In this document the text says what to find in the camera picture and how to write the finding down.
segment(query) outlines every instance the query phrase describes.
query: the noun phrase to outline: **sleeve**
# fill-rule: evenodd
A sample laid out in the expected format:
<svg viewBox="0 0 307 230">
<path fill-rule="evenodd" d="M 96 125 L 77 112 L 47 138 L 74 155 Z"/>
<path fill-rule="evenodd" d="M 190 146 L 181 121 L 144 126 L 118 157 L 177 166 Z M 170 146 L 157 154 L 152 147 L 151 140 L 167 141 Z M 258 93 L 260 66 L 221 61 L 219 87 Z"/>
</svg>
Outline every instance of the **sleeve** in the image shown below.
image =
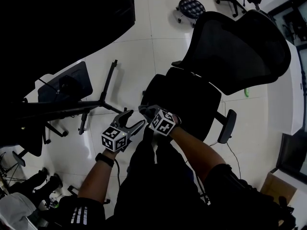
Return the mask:
<svg viewBox="0 0 307 230">
<path fill-rule="evenodd" d="M 105 220 L 103 204 L 89 198 L 77 198 L 68 225 L 73 229 L 97 229 Z"/>
<path fill-rule="evenodd" d="M 240 180 L 227 164 L 215 166 L 204 181 L 211 208 L 227 229 L 277 229 L 280 207 Z"/>
</svg>

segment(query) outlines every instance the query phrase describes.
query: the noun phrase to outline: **stool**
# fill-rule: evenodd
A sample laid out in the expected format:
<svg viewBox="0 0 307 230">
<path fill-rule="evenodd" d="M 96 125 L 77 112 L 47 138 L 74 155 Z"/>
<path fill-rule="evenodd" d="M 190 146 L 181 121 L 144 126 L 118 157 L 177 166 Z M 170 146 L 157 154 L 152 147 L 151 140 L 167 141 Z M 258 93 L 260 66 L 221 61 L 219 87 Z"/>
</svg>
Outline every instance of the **stool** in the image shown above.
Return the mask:
<svg viewBox="0 0 307 230">
<path fill-rule="evenodd" d="M 181 0 L 176 7 L 177 11 L 182 13 L 181 17 L 184 15 L 190 19 L 197 21 L 197 19 L 206 12 L 205 7 L 197 0 Z M 178 18 L 178 23 L 181 23 L 181 17 Z"/>
</svg>

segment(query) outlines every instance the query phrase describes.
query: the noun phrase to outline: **white shirt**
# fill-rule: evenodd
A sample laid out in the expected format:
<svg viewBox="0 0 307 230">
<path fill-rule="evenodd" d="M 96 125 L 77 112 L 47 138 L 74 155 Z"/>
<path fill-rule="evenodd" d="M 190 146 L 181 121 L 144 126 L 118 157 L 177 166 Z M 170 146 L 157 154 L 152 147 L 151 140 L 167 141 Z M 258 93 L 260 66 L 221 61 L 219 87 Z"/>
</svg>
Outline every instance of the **white shirt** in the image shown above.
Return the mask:
<svg viewBox="0 0 307 230">
<path fill-rule="evenodd" d="M 27 230 L 28 220 L 36 210 L 35 205 L 26 196 L 13 193 L 0 200 L 0 219 L 13 230 Z"/>
</svg>

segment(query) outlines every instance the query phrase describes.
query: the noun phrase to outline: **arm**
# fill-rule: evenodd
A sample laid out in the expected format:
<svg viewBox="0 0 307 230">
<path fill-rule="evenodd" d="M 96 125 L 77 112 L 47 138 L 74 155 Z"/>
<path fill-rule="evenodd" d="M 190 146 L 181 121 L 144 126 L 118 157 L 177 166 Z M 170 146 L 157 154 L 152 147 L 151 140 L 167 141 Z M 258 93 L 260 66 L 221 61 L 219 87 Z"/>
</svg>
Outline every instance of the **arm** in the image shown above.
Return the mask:
<svg viewBox="0 0 307 230">
<path fill-rule="evenodd" d="M 205 181 L 209 171 L 214 166 L 225 164 L 224 159 L 217 152 L 182 128 L 175 127 L 170 136 L 180 146 L 202 182 Z"/>
<path fill-rule="evenodd" d="M 107 149 L 103 152 L 103 155 L 112 160 L 115 159 L 117 154 L 118 152 L 110 152 Z M 110 165 L 101 160 L 97 161 L 82 183 L 78 197 L 93 199 L 103 204 L 111 171 L 112 167 Z"/>
</svg>

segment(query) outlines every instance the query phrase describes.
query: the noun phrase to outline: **black and white marker cube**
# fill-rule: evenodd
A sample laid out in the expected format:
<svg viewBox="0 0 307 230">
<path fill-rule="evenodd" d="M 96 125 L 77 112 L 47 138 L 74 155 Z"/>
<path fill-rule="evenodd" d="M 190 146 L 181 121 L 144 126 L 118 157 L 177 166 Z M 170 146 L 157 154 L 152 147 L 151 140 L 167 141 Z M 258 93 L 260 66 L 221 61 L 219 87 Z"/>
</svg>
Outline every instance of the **black and white marker cube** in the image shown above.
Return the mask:
<svg viewBox="0 0 307 230">
<path fill-rule="evenodd" d="M 154 117 L 152 123 L 149 125 L 149 128 L 164 136 L 167 136 L 174 127 L 175 122 L 173 120 L 173 115 L 163 110 L 160 110 L 158 112 L 158 114 Z"/>
<path fill-rule="evenodd" d="M 117 151 L 126 146 L 127 135 L 127 133 L 110 126 L 101 134 L 102 145 L 111 151 Z"/>
</svg>

